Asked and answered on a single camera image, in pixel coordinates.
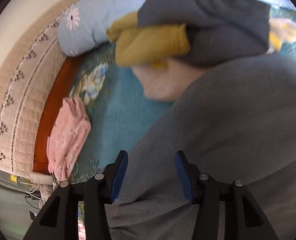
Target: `yellow label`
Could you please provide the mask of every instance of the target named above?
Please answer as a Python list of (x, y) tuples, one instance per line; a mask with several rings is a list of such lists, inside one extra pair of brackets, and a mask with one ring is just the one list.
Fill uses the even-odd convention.
[(13, 175), (13, 174), (10, 174), (10, 180), (17, 183), (17, 176)]

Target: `metal screw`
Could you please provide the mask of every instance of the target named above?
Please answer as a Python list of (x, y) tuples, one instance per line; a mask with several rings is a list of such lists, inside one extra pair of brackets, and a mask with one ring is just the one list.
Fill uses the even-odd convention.
[(241, 182), (241, 180), (236, 180), (235, 185), (238, 186), (238, 187), (242, 187), (243, 183)]
[(95, 176), (95, 179), (96, 180), (101, 180), (105, 177), (105, 175), (103, 175), (102, 173), (98, 173), (96, 176)]
[(202, 173), (202, 174), (200, 174), (199, 178), (201, 180), (207, 180), (207, 179), (209, 179), (209, 176), (207, 174), (205, 174), (205, 173)]
[(69, 182), (67, 180), (64, 180), (60, 183), (61, 187), (67, 187), (69, 185)]

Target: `white daisy print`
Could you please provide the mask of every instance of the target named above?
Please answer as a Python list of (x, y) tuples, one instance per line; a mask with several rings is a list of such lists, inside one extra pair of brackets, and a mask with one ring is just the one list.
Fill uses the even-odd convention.
[(76, 27), (79, 26), (80, 17), (79, 17), (79, 9), (78, 7), (74, 6), (69, 9), (69, 13), (67, 16), (67, 28), (75, 30)]
[(78, 56), (79, 55), (79, 52), (76, 51), (76, 50), (71, 50), (70, 51), (70, 54), (73, 55), (73, 56)]

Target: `blue gripper pad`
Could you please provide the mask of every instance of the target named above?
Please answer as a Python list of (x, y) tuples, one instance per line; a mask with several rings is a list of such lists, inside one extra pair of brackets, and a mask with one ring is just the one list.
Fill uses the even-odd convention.
[(118, 198), (120, 188), (126, 174), (127, 167), (128, 167), (128, 153), (125, 152), (121, 159), (118, 170), (115, 174), (115, 177), (113, 178), (113, 181), (112, 181), (112, 190), (110, 195), (110, 199), (112, 203)]
[(181, 183), (181, 187), (183, 189), (183, 193), (186, 197), (186, 199), (192, 203), (194, 197), (192, 195), (192, 189), (191, 189), (191, 182), (190, 179), (186, 173), (186, 170), (184, 168), (183, 162), (181, 160), (180, 154), (176, 153), (174, 155), (174, 163), (176, 165), (177, 174)]

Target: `beige blanket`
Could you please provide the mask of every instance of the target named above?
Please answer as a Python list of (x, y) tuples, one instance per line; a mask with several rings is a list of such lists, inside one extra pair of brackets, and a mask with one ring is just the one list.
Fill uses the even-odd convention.
[(66, 60), (57, 39), (62, 0), (26, 31), (0, 68), (0, 170), (30, 177), (40, 117)]

